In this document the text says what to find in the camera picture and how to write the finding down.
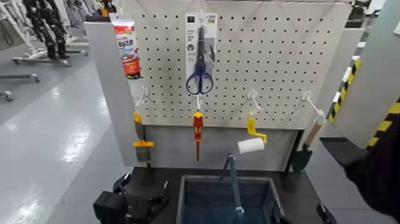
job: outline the floor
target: floor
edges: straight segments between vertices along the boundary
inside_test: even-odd
[[[15,98],[0,99],[0,223],[99,223],[93,201],[132,168],[122,163],[95,64],[74,55],[72,67],[14,65],[10,55],[26,50],[0,54],[1,73],[41,79],[0,81]],[[323,129],[335,134],[329,124]],[[307,174],[338,223],[395,223],[366,205],[321,142],[311,149]]]

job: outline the metal hook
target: metal hook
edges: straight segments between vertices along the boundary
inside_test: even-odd
[[[247,99],[252,99],[254,101],[255,104],[255,108],[250,112],[251,116],[254,116],[255,114],[257,114],[260,110],[263,110],[263,108],[259,105],[259,103],[257,103],[257,101],[255,100],[257,97],[257,91],[255,89],[250,90],[247,93]]]
[[[139,99],[135,102],[135,107],[143,104],[143,98],[149,95],[149,90],[142,85],[142,94],[140,95]]]
[[[203,104],[203,100],[201,99],[201,94],[196,95],[196,102],[197,102],[196,103],[197,110],[200,111],[201,105]]]
[[[318,120],[320,120],[321,122],[324,120],[325,117],[325,113],[323,110],[318,109],[317,106],[315,106],[315,104],[311,101],[311,98],[313,97],[313,93],[310,90],[305,91],[302,95],[301,95],[301,100],[303,102],[308,102],[311,104],[312,108],[315,110],[315,112],[317,112],[318,114]]]

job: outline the wooden handle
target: wooden handle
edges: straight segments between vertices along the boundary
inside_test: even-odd
[[[317,135],[321,127],[322,123],[321,124],[319,124],[318,122],[314,123],[314,126],[312,127],[310,134],[308,134],[307,139],[304,142],[305,145],[310,145],[313,142],[315,136]]]

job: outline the pegboard hook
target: pegboard hook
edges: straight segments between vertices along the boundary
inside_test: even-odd
[[[143,98],[147,97],[148,95],[149,95],[149,90],[142,85],[142,93],[141,93],[139,99],[135,102],[135,107],[143,104],[143,102],[144,102]]]
[[[308,102],[311,104],[311,106],[315,110],[315,112],[318,113],[318,121],[322,122],[325,118],[325,113],[323,110],[318,109],[317,106],[315,106],[315,104],[311,101],[312,97],[313,97],[313,93],[310,90],[307,90],[301,95],[301,100],[303,102]]]
[[[200,9],[200,2],[204,1],[204,10]],[[207,11],[207,2],[205,0],[197,0],[197,11],[199,12],[200,23],[204,21],[203,11]]]
[[[201,99],[201,94],[196,95],[196,102],[197,102],[196,104],[197,110],[200,111],[201,104],[203,104],[203,100]]]
[[[257,114],[260,110],[263,110],[263,108],[255,100],[256,97],[257,97],[257,91],[255,89],[252,89],[247,93],[247,99],[252,99],[255,104],[255,108],[250,112],[251,116],[254,116],[254,114]]]

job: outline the red screwdriver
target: red screwdriver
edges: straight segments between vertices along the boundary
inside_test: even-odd
[[[203,128],[203,114],[200,111],[193,114],[193,127],[195,130],[196,159],[200,158],[201,129]]]

